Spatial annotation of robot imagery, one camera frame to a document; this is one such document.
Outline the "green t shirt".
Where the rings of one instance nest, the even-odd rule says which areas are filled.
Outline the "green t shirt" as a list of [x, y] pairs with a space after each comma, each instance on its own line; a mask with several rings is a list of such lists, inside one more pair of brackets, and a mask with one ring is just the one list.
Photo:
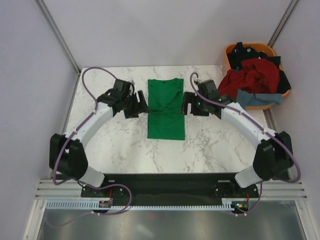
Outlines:
[[180, 114], [183, 105], [184, 79], [149, 79], [147, 138], [184, 141], [185, 116]]

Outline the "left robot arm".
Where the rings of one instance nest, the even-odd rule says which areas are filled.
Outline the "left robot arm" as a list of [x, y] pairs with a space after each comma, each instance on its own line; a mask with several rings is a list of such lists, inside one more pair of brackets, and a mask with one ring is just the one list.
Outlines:
[[50, 138], [49, 167], [52, 179], [58, 185], [57, 173], [92, 187], [99, 197], [106, 196], [110, 185], [105, 175], [89, 165], [85, 149], [98, 130], [117, 113], [125, 118], [137, 118], [150, 109], [142, 90], [135, 91], [134, 84], [116, 79], [111, 89], [94, 99], [94, 110], [72, 131], [54, 134]]

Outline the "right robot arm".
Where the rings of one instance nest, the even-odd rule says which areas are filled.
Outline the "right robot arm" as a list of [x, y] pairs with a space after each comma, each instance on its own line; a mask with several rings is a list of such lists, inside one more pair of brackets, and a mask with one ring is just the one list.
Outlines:
[[195, 92], [184, 92], [181, 113], [207, 117], [215, 115], [228, 122], [247, 138], [255, 149], [252, 165], [238, 172], [229, 184], [235, 197], [242, 196], [247, 187], [277, 178], [294, 166], [291, 137], [286, 132], [277, 133], [254, 119], [229, 95], [220, 95], [213, 80], [197, 84]]

